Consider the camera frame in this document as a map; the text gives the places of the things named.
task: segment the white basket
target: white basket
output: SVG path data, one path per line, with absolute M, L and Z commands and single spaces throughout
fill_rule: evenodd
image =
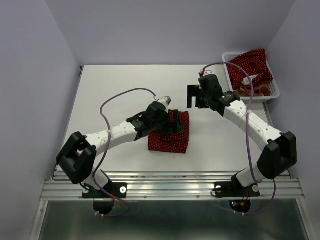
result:
M 242 54 L 245 54 L 245 52 L 226 52 L 222 55 L 222 60 L 224 62 L 230 62 L 231 60 L 235 59 L 236 57 L 238 57 Z M 253 103 L 265 103 L 266 101 L 268 101 L 270 99 L 277 99 L 278 97 L 280 97 L 280 91 L 279 91 L 277 82 L 275 80 L 275 76 L 273 75 L 273 73 L 270 69 L 268 61 L 266 61 L 266 65 L 267 65 L 267 67 L 273 77 L 273 80 L 267 84 L 270 91 L 271 91 L 271 95 L 270 96 L 254 96 L 253 100 L 252 100 Z M 228 79 L 230 91 L 233 91 L 228 68 L 227 68 L 226 64 L 224 64 L 224 70 L 225 70 L 226 78 Z M 244 102 L 249 102 L 249 100 L 250 100 L 249 96 L 242 96 L 240 98 Z

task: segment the white wall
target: white wall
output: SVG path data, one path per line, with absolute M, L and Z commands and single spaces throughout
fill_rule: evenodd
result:
M 281 96 L 270 102 L 275 126 L 297 136 L 300 178 L 320 234 L 320 2 L 297 0 L 267 51 Z
M 29 239 L 79 66 L 44 0 L 0 2 L 0 239 Z
M 46 0 L 84 64 L 204 64 L 267 48 L 295 0 Z

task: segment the red fabric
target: red fabric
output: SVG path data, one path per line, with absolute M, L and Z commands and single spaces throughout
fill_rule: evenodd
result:
M 262 96 L 270 96 L 271 95 L 271 91 L 270 91 L 267 84 L 264 84 L 261 86 L 256 86 L 253 88 L 253 90 L 254 90 L 254 93 L 253 93 L 254 97 L 262 97 Z M 242 87 L 238 87 L 236 90 L 233 90 L 233 92 L 235 94 L 237 94 L 239 97 L 250 97 L 250 95 L 251 95 L 250 89 L 246 89 L 246 88 L 242 88 Z
M 249 74 L 249 76 L 258 74 L 258 76 L 252 80 L 254 87 L 270 83 L 273 80 L 273 77 L 267 67 L 267 56 L 265 49 L 246 52 L 231 60 L 230 63 L 236 64 L 243 68 Z M 241 83 L 246 77 L 242 71 L 231 65 L 227 65 L 227 69 L 232 88 L 234 90 L 238 88 L 250 89 L 250 85 L 244 85 Z
M 170 122 L 174 121 L 174 112 L 169 110 Z M 185 154 L 189 143 L 190 120 L 189 112 L 179 112 L 181 123 L 184 127 L 183 132 L 160 134 L 151 132 L 148 138 L 149 151 L 158 151 L 165 153 Z

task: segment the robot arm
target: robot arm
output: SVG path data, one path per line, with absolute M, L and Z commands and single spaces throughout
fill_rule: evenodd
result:
M 88 135 L 82 135 L 80 132 L 73 133 L 58 154 L 56 162 L 73 184 L 85 183 L 99 190 L 94 183 L 92 173 L 95 171 L 96 157 L 106 150 L 109 134 L 111 136 L 109 149 L 111 149 L 124 143 L 137 141 L 153 131 L 180 133 L 184 130 L 178 110 L 173 111 L 174 122 L 170 122 L 168 110 L 170 102 L 170 97 L 162 97 L 151 103 L 146 111 L 128 118 L 111 130 Z M 102 187 L 110 181 L 102 171 L 98 171 L 95 178 Z
M 217 76 L 213 74 L 200 77 L 199 83 L 200 85 L 187 87 L 187 107 L 192 107 L 192 97 L 195 97 L 197 108 L 217 111 L 245 132 L 247 107 L 239 96 L 232 91 L 223 93 Z M 248 123 L 249 136 L 262 151 L 258 162 L 253 164 L 253 173 L 258 182 L 274 179 L 297 163 L 295 135 L 291 132 L 282 133 L 251 111 Z M 216 196 L 240 197 L 243 196 L 244 189 L 255 183 L 250 169 L 245 168 L 234 175 L 231 182 L 220 182 L 219 186 L 224 187 Z

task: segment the white table surface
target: white table surface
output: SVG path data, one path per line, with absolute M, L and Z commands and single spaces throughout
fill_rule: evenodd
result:
M 210 109 L 187 109 L 187 85 L 197 85 L 203 65 L 86 65 L 84 67 L 65 141 L 77 131 L 83 135 L 107 128 L 99 113 L 101 104 L 133 88 L 148 88 L 159 96 L 170 96 L 170 109 L 189 111 L 190 136 L 186 154 L 148 151 L 148 137 L 111 149 L 102 164 L 104 171 L 239 171 L 248 166 L 245 133 Z M 223 66 L 213 66 L 223 91 L 228 91 Z M 114 99 L 104 107 L 112 126 L 145 111 L 153 101 L 147 91 L 135 91 Z M 252 110 L 267 121 L 262 104 Z M 251 141 L 252 159 L 261 151 Z M 101 156 L 96 158 L 95 165 Z

